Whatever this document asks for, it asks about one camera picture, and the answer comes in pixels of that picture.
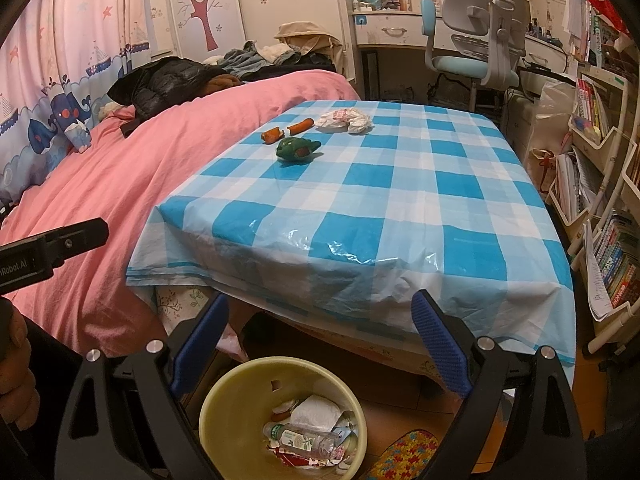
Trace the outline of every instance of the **drawer handle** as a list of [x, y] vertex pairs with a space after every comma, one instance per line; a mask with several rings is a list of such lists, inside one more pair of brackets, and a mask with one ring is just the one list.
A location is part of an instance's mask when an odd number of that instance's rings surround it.
[[406, 29], [403, 28], [397, 28], [397, 27], [383, 27], [382, 30], [384, 30], [385, 32], [402, 32], [403, 34], [406, 32]]
[[547, 66], [549, 64], [549, 60], [545, 57], [536, 56], [535, 54], [532, 54], [530, 52], [529, 55], [531, 56], [531, 59], [538, 64], [543, 64], [544, 66]]

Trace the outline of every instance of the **curtain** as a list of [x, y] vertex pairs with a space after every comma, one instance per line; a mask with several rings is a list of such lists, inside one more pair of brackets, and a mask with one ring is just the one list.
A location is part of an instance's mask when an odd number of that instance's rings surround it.
[[91, 147], [106, 93], [149, 61], [144, 0], [31, 0], [0, 48], [0, 202]]

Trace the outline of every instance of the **clothing pile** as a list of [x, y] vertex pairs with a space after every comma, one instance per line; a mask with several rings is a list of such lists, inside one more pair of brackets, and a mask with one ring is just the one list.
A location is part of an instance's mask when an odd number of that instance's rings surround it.
[[343, 51], [339, 40], [313, 22], [280, 26], [275, 36], [280, 43], [257, 48], [247, 41], [225, 56], [213, 56], [204, 63], [223, 68], [242, 81], [258, 81], [300, 70], [328, 70], [342, 73]]
[[223, 68], [169, 56], [118, 79], [107, 95], [120, 105], [136, 107], [136, 118], [121, 127], [129, 137], [140, 124], [172, 106], [239, 84]]

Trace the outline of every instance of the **chair armrest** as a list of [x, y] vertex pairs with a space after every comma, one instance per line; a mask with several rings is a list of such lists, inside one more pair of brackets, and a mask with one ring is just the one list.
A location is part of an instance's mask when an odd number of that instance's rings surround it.
[[422, 0], [422, 34], [433, 36], [436, 33], [436, 6], [431, 0]]
[[422, 9], [422, 34], [427, 36], [427, 45], [424, 53], [424, 63], [427, 69], [436, 72], [433, 66], [433, 37], [436, 33], [436, 6], [431, 0], [420, 2]]

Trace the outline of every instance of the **black jacket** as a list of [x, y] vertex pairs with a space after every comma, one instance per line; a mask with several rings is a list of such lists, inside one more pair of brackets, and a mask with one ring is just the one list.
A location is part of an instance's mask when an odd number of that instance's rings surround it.
[[207, 81], [222, 74], [226, 71], [217, 66], [174, 56], [163, 57], [118, 79], [107, 95], [123, 106], [136, 107], [136, 118], [121, 128], [128, 137], [144, 121], [167, 108], [192, 100]]

